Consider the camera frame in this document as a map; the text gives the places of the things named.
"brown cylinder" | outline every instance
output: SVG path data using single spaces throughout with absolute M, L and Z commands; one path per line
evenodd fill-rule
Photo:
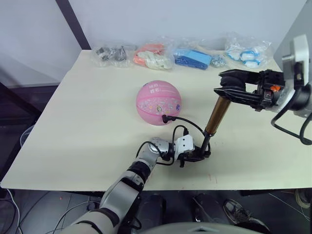
M 215 134 L 216 130 L 223 119 L 231 101 L 225 97 L 219 97 L 214 106 L 214 110 L 210 116 L 210 119 L 206 126 L 206 132 L 208 134 Z

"black wall trim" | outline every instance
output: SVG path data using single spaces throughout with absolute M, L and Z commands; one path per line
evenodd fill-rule
M 89 42 L 83 33 L 79 21 L 68 0 L 55 0 L 76 40 L 83 50 L 91 50 Z

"black cylindrical joint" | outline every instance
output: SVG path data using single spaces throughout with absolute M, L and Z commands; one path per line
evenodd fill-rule
M 205 138 L 204 138 L 204 141 L 200 147 L 200 153 L 199 153 L 199 156 L 201 158 L 205 157 L 205 152 L 206 152 L 206 149 L 207 149 L 207 146 L 208 146 L 208 143 L 209 143 L 211 136 L 212 136 L 211 134 L 209 134 L 205 131 Z
M 150 168 L 144 162 L 140 161 L 132 163 L 128 171 L 138 174 L 143 179 L 144 183 L 151 174 Z
M 293 105 L 290 107 L 290 110 L 299 111 L 302 108 L 304 108 L 309 103 L 310 95 L 311 95 L 311 86 L 307 84 L 305 87 L 301 89 L 301 92 L 297 96 Z

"black cable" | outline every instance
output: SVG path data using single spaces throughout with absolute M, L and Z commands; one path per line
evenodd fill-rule
M 309 115 L 309 117 L 306 119 L 306 121 L 303 123 L 301 130 L 300 130 L 300 135 L 293 133 L 285 128 L 282 128 L 281 126 L 277 125 L 275 122 L 281 118 L 293 105 L 293 103 L 296 101 L 298 95 L 300 94 L 302 88 L 299 87 L 298 89 L 295 90 L 294 95 L 292 96 L 291 100 L 284 106 L 284 108 L 271 120 L 271 125 L 275 128 L 277 128 L 278 130 L 281 130 L 282 132 L 285 132 L 295 138 L 300 139 L 300 141 L 305 144 L 305 145 L 312 145 L 312 141 L 309 139 L 306 139 L 303 137 L 304 135 L 304 131 L 309 123 L 309 121 L 311 120 L 311 114 Z
M 182 121 L 185 121 L 185 122 L 193 125 L 194 127 L 196 127 L 205 136 L 204 131 L 197 124 L 193 123 L 192 121 L 190 121 L 186 118 L 181 118 L 181 117 L 176 117 L 176 116 L 167 116 L 167 117 L 169 117 L 169 120 L 172 120 L 172 121 L 175 121 L 176 119 L 180 119 Z
M 13 202 L 12 201 L 10 201 L 10 200 L 1 200 L 1 201 L 6 201 L 6 202 L 9 202 L 12 206 L 13 206 L 13 208 L 14 208 L 14 214 L 13 214 L 13 218 L 12 218 L 12 221 L 11 221 L 11 223 L 10 223 L 10 225 L 9 225 L 9 227 L 2 233 L 2 234 L 6 234 L 10 229 L 11 229 L 11 227 L 12 227 L 12 225 L 13 225 L 13 223 L 14 223 L 14 220 L 15 220 L 15 214 L 16 214 L 16 208 L 15 208 L 15 205 L 13 204 Z
M 50 191 L 46 192 L 44 195 L 42 195 L 32 206 L 31 208 L 27 211 L 27 213 L 25 214 L 25 216 L 21 219 L 21 221 L 19 222 L 19 226 L 22 225 L 22 223 L 24 222 L 24 220 L 26 219 L 26 217 L 28 216 L 28 214 L 31 212 L 31 210 L 37 205 L 38 202 L 40 202 L 41 199 L 43 199 Z
M 305 132 L 305 130 L 306 130 L 306 128 L 307 128 L 307 126 L 311 120 L 312 120 L 312 112 L 310 113 L 310 115 L 307 117 L 307 119 L 302 124 L 301 129 L 300 129 L 300 133 L 299 133 L 300 141 L 305 145 L 312 145 L 311 140 L 304 138 L 304 132 Z
M 135 225 L 131 225 L 130 227 L 132 227 L 133 229 L 136 229 L 136 230 L 140 230 L 142 228 L 142 223 L 140 222 L 140 220 L 134 216 L 134 219 L 136 220 L 136 222 L 138 223 L 138 227 L 135 226 Z
M 184 128 L 184 130 L 187 131 L 187 128 L 185 126 L 183 126 L 183 125 L 176 126 L 175 129 L 174 129 L 174 132 L 172 133 L 172 146 L 174 146 L 174 143 L 175 143 L 175 134 L 176 134 L 177 128 Z
M 24 232 L 23 232 L 23 230 L 21 229 L 20 225 L 18 226 L 18 228 L 19 228 L 20 234 L 24 234 Z
M 72 197 L 73 197 L 73 194 L 70 194 L 70 198 L 69 198 L 69 201 L 68 201 L 66 210 L 68 210 L 68 208 L 69 208 L 69 204 L 70 204 L 70 201 L 72 200 Z M 67 215 L 67 213 L 66 213 L 65 216 L 64 216 L 64 219 L 63 219 L 61 228 L 63 228 L 63 226 L 64 226 L 64 222 L 65 222 L 65 219 L 66 219 L 66 215 Z
M 143 143 L 141 144 L 140 148 L 138 149 L 138 151 L 137 151 L 137 153 L 136 153 L 136 158 L 137 158 L 138 154 L 140 153 L 142 147 L 143 147 L 145 144 L 147 144 L 147 143 L 153 145 L 153 146 L 157 149 L 157 151 L 158 151 L 158 153 L 159 153 L 159 156 L 161 156 L 161 151 L 160 151 L 160 149 L 159 149 L 154 143 L 152 143 L 152 142 L 150 142 L 150 141 L 145 141 L 145 142 L 143 142 Z
M 162 116 L 162 119 L 163 119 L 163 122 L 164 123 L 167 123 L 169 120 L 172 120 L 172 121 L 175 121 L 176 119 L 180 119 L 182 121 L 185 121 L 187 123 L 190 123 L 191 125 L 193 125 L 194 127 L 196 127 L 202 134 L 203 136 L 205 137 L 205 132 L 195 123 L 193 123 L 192 121 L 186 119 L 186 118 L 181 118 L 181 117 L 175 117 L 175 116 L 166 116 L 166 115 L 163 115 Z M 208 151 L 206 151 L 209 155 L 210 155 L 210 152 L 211 152 L 211 148 L 210 148 L 210 142 L 208 142 Z
M 54 230 L 49 231 L 49 232 L 47 232 L 47 233 L 45 233 L 45 234 L 49 234 L 49 233 L 52 233 L 52 232 L 54 232 Z
M 137 158 L 138 154 L 140 153 L 142 147 L 143 147 L 145 144 L 147 144 L 147 143 L 153 145 L 153 146 L 157 149 L 157 151 L 158 151 L 160 157 L 162 156 L 162 153 L 161 153 L 160 149 L 159 149 L 154 143 L 152 143 L 152 142 L 150 142 L 150 141 L 145 141 L 145 142 L 143 142 L 143 143 L 141 144 L 140 148 L 138 149 L 138 151 L 137 151 L 137 153 L 136 153 L 136 158 Z M 175 159 L 173 158 L 173 160 L 172 160 L 171 163 L 156 162 L 156 164 L 163 165 L 163 166 L 170 166 L 170 165 L 172 165 L 172 164 L 174 163 L 174 160 L 175 160 Z

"pink basketball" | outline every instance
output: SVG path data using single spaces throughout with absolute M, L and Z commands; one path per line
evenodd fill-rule
M 144 84 L 136 96 L 136 109 L 146 122 L 165 125 L 161 116 L 178 116 L 181 109 L 179 91 L 170 83 L 154 80 Z

